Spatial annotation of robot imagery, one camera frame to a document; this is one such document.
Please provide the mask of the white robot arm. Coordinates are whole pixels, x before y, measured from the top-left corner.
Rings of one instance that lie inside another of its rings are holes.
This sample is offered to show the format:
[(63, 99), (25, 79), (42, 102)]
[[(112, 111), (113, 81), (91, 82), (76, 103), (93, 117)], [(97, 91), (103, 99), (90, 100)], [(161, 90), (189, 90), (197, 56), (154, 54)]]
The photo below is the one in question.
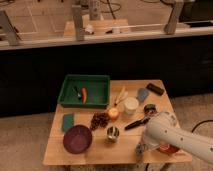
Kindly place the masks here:
[(171, 112), (160, 112), (145, 123), (135, 153), (157, 149), (166, 143), (178, 147), (213, 165), (213, 138), (198, 135), (177, 127), (177, 117)]

